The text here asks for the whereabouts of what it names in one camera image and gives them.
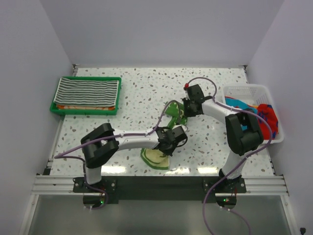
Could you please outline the black mounting base plate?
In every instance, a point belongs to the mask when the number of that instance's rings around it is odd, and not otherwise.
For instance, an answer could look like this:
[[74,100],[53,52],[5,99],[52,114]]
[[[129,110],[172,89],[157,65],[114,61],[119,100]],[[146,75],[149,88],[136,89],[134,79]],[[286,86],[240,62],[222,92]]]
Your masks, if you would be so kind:
[[117,204],[120,200],[220,202],[220,197],[246,193],[242,177],[219,181],[218,176],[103,176],[88,188],[84,178],[73,178],[73,192],[83,194],[85,205]]

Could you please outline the red blue patterned towel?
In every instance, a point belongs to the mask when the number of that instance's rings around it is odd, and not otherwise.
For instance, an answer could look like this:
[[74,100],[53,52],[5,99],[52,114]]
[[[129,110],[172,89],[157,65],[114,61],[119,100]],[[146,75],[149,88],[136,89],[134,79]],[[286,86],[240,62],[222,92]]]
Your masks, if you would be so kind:
[[234,108],[240,108],[243,110],[251,109],[255,114],[257,114],[267,122],[272,131],[272,139],[276,139],[279,133],[278,118],[271,105],[264,103],[258,106],[249,105],[241,100],[229,96],[225,97],[225,103],[229,106],[233,106]]

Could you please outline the aluminium frame rail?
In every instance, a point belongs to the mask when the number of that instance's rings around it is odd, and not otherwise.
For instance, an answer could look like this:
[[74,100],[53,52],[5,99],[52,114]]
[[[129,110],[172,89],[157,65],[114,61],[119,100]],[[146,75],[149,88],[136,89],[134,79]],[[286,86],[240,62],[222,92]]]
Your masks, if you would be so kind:
[[[27,235],[34,216],[40,195],[74,195],[74,176],[37,175],[32,186],[31,196],[19,231]],[[280,196],[287,225],[292,235],[299,234],[293,211],[290,206],[288,189],[283,176],[253,176],[245,177],[247,193],[245,196]]]

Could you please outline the green frog pattern towel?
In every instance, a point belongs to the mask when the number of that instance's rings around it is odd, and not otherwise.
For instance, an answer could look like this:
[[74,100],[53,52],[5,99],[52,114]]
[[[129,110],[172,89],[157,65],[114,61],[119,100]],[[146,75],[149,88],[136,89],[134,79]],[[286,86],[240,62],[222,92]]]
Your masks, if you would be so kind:
[[[187,124],[187,117],[184,115],[183,104],[179,102],[171,103],[165,114],[171,116],[171,120],[167,124],[167,127],[173,129],[174,126],[182,124]],[[170,156],[165,155],[160,150],[157,149],[147,149],[142,148],[140,151],[140,156],[142,160],[147,164],[150,168],[156,170],[168,170],[170,166]]]

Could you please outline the orange folded cartoon towel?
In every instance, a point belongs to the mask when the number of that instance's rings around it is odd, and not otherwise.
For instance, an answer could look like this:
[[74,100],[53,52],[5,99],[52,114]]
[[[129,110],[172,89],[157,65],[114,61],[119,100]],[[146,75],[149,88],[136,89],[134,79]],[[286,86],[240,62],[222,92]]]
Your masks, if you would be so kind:
[[93,106],[68,106],[68,105],[59,105],[56,107],[60,110],[104,110],[104,111],[112,111],[115,109],[115,106],[111,107],[93,107]]

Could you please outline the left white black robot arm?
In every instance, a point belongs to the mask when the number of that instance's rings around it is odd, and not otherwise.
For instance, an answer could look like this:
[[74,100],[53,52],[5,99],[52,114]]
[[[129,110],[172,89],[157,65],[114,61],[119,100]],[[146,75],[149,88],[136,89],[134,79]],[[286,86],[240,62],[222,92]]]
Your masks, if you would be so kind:
[[142,132],[113,129],[109,123],[100,125],[81,139],[85,157],[84,186],[90,192],[102,192],[101,167],[118,151],[151,149],[172,156],[174,150],[187,141],[187,130],[183,124]]

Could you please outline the green white striped towel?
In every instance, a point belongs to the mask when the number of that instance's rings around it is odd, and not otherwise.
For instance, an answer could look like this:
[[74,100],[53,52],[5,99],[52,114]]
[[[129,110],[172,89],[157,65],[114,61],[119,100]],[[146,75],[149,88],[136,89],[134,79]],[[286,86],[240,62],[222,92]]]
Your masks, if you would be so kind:
[[77,80],[62,77],[54,103],[68,106],[112,107],[116,105],[119,80]]

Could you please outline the green plastic tray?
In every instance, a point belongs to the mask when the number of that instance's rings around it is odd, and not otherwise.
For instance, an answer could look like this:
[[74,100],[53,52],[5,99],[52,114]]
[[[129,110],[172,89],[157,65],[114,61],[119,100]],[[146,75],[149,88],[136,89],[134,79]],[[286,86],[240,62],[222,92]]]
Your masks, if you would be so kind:
[[119,106],[119,96],[121,91],[122,79],[120,77],[87,77],[87,76],[63,76],[69,79],[77,79],[77,80],[119,80],[119,89],[117,94],[117,101],[115,105],[115,109],[112,111],[104,111],[104,110],[60,110],[56,107],[56,103],[54,103],[54,98],[50,106],[50,111],[58,114],[58,115],[91,115],[91,116],[115,116]]

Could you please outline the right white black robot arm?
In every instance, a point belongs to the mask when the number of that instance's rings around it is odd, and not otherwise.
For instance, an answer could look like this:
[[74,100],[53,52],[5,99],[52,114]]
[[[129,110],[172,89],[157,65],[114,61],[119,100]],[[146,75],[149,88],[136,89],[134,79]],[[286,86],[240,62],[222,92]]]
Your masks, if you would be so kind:
[[186,97],[182,101],[186,117],[206,115],[225,124],[230,152],[213,186],[214,190],[229,192],[242,177],[247,155],[264,141],[257,115],[252,110],[235,109],[217,102],[210,95],[205,96],[198,84],[190,86],[187,83],[184,90]]

